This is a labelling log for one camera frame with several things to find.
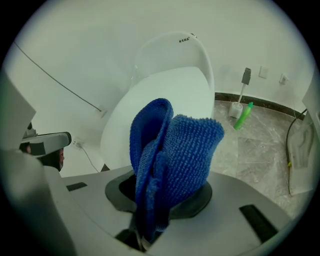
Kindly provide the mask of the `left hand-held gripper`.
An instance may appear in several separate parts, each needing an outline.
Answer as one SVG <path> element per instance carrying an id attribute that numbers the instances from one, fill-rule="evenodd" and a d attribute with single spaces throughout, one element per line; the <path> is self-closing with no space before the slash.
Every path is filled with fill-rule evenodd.
<path id="1" fill-rule="evenodd" d="M 60 170 L 59 151 L 72 142 L 69 132 L 38 134 L 30 123 L 23 135 L 19 150 L 34 156 L 44 166 Z"/>

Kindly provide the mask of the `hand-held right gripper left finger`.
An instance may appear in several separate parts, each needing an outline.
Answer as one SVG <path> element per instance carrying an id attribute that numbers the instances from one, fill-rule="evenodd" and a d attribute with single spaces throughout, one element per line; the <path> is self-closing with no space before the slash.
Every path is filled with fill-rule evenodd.
<path id="1" fill-rule="evenodd" d="M 117 240 L 132 215 L 118 211 L 107 199 L 107 183 L 130 166 L 62 178 L 51 172 L 51 194 L 78 256 L 140 256 L 141 252 Z"/>

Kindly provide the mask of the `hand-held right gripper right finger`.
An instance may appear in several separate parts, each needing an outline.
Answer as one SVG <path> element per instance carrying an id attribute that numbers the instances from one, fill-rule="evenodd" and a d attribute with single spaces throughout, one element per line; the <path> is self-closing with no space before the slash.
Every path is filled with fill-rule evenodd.
<path id="1" fill-rule="evenodd" d="M 273 241 L 291 218 L 245 182 L 211 172 L 212 197 L 196 216 L 171 220 L 150 247 L 151 256 L 237 256 L 261 254 L 253 226 Z"/>

